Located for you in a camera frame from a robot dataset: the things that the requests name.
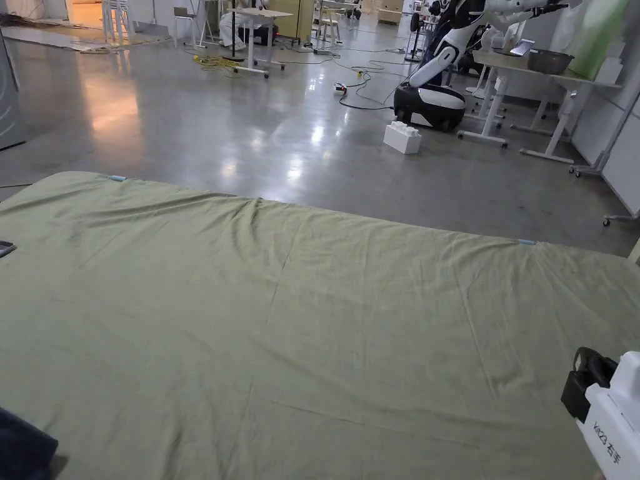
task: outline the white robot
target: white robot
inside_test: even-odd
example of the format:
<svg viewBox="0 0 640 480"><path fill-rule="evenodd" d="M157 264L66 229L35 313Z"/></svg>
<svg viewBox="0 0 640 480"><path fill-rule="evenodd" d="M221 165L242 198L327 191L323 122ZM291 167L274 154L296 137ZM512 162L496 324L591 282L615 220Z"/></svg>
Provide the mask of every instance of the white robot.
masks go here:
<svg viewBox="0 0 640 480"><path fill-rule="evenodd" d="M457 65L481 20L502 32L510 25L566 8L575 0L452 0L438 29L450 22L433 58L425 52L418 70L394 95L399 121L445 132L455 129L465 114L465 98L448 87L429 82L450 65Z"/></svg>

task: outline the table leg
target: table leg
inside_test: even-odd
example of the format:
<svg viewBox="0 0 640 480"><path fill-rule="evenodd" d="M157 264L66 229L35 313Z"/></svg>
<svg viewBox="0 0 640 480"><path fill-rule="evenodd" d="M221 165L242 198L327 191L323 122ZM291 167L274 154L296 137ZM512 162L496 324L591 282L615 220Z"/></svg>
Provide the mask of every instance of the table leg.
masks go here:
<svg viewBox="0 0 640 480"><path fill-rule="evenodd" d="M257 60L253 58L253 30L254 30L254 19L253 15L250 15L249 19L249 53L247 55L247 67L235 67L235 70L244 70L247 72L255 72L258 74L264 74L265 78L269 78L269 73L266 70L259 70L257 68L253 68L254 65L257 64Z"/></svg>
<svg viewBox="0 0 640 480"><path fill-rule="evenodd" d="M280 70L284 70L284 63L280 63L279 61L273 61L271 59L272 55L273 55L273 24L274 24L275 20L272 18L271 19L271 24L269 25L269 33L268 33L268 38L267 38L267 59L263 60L261 58L256 58L255 59L255 64L257 65L258 63L261 65L266 65L267 67L270 67L272 65L279 65L280 66Z"/></svg>
<svg viewBox="0 0 640 480"><path fill-rule="evenodd" d="M249 21L249 66L251 65L253 65L253 16Z"/></svg>
<svg viewBox="0 0 640 480"><path fill-rule="evenodd" d="M211 35L211 27L209 26L209 3L210 2L205 2L204 4L204 26L202 27L202 33L200 34L200 42L198 43L200 48L207 48L204 45L205 31L207 27L209 27L209 34Z"/></svg>
<svg viewBox="0 0 640 480"><path fill-rule="evenodd" d="M493 96L496 78L498 78L498 69L492 68L491 72L489 72L489 78L486 81L486 85L484 86L484 100L482 101L480 113L478 113L481 118L483 118L486 115L487 110L489 110L489 104L491 103L491 97Z"/></svg>
<svg viewBox="0 0 640 480"><path fill-rule="evenodd" d="M486 122L484 123L484 128L481 134L479 133L475 133L475 132L468 132L468 131L459 131L458 132L458 138L463 139L463 138L471 138L471 139L476 139L476 140L483 140L483 141L488 141L488 142L492 142L492 143L500 143L502 148L507 148L509 146L509 141L505 138L499 138L499 137L492 137L490 135L491 133L491 129L493 128L493 123L495 122L495 117L496 114L498 113L498 110L500 109L500 106L502 105L502 100L504 98L504 94L507 91L507 87L509 85L509 80L511 79L511 72L510 71L505 71L505 73L503 73L500 76L500 86L498 87L498 91L495 93L495 98L493 100L493 103L491 104L491 109L489 110L489 115L487 115L486 117Z"/></svg>
<svg viewBox="0 0 640 480"><path fill-rule="evenodd" d="M551 137L549 145L547 146L547 149L544 153L536 152L535 150L526 150L524 148L520 151L520 153L522 155L527 155L530 157L536 157L536 158L542 158L546 160L553 160L556 162L573 164L573 160L571 160L570 158L555 156L554 151L557 147L557 144L560 142L560 138L564 133L564 128L566 127L566 124L569 121L569 118L571 117L574 111L574 108L576 107L577 101L580 99L579 98L580 95L581 94L588 95L589 93L590 93L590 88L583 88L583 87L580 87L578 90L574 90L570 92L569 100L566 103L564 111L560 116L560 121L558 122L558 125L556 126L556 129L554 131L553 137Z"/></svg>
<svg viewBox="0 0 640 480"><path fill-rule="evenodd" d="M497 78L497 76L498 76L497 69L492 68L491 71L489 72L489 78L486 80L486 85L484 86L485 96L482 102L482 108L480 109L480 113L478 113L477 115L474 115L473 111L471 113L465 113L465 118L470 118L472 120L486 121L486 113L489 110L489 105L491 104L491 101L495 99L495 96L493 94L493 89L495 87L495 79ZM504 119L505 119L504 115L495 115L495 118L493 119L493 123L498 128L501 128L502 120Z"/></svg>
<svg viewBox="0 0 640 480"><path fill-rule="evenodd" d="M273 18L269 25L269 33L267 35L267 63L271 63L271 47L273 46Z"/></svg>

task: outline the white panel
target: white panel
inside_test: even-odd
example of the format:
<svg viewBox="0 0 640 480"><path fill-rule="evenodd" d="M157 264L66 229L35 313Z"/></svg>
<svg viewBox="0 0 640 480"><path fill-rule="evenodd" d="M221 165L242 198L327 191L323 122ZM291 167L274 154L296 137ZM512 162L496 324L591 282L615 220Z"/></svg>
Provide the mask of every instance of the white panel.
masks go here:
<svg viewBox="0 0 640 480"><path fill-rule="evenodd" d="M602 172L632 214L640 211L640 120L631 116Z"/></svg>
<svg viewBox="0 0 640 480"><path fill-rule="evenodd" d="M638 99L638 101L634 106L634 114L636 114L637 116L640 116L640 99Z"/></svg>
<svg viewBox="0 0 640 480"><path fill-rule="evenodd" d="M154 19L154 7L151 0L129 0L129 8L131 9L131 18L134 22L144 22L144 23L152 23ZM173 2L168 2L166 0L157 0L156 1L156 11L158 9L162 9L163 12L170 8L170 17L165 18L165 23L158 22L159 25L169 26L171 21L173 20Z"/></svg>
<svg viewBox="0 0 640 480"><path fill-rule="evenodd" d="M69 10L65 0L44 0L47 5L47 16L50 19L68 20Z"/></svg>
<svg viewBox="0 0 640 480"><path fill-rule="evenodd" d="M622 52L622 73L618 83L621 90L604 89L603 94L616 105L625 109L633 101L634 90L640 83L640 1L630 1L625 15L623 39L627 44Z"/></svg>
<svg viewBox="0 0 640 480"><path fill-rule="evenodd" d="M572 143L586 161L593 165L607 148L623 112L601 96L592 93L584 108Z"/></svg>

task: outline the white toy brick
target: white toy brick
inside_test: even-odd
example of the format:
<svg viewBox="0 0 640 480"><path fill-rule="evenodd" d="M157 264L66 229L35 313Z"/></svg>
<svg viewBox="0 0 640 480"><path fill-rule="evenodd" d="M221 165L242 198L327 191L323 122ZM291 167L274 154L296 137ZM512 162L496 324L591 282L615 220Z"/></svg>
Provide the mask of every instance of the white toy brick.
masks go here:
<svg viewBox="0 0 640 480"><path fill-rule="evenodd" d="M404 154L414 154L420 149L422 136L418 130L402 122L391 122L385 129L384 142Z"/></svg>

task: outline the wrinkled fabric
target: wrinkled fabric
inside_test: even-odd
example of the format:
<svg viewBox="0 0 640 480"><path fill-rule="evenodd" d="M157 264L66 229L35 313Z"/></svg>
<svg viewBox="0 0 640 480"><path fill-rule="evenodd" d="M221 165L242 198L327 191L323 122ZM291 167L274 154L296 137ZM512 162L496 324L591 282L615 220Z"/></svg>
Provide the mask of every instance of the wrinkled fabric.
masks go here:
<svg viewBox="0 0 640 480"><path fill-rule="evenodd" d="M640 269L94 173L0 204L3 406L59 479L583 480L573 354L640 344Z"/></svg>

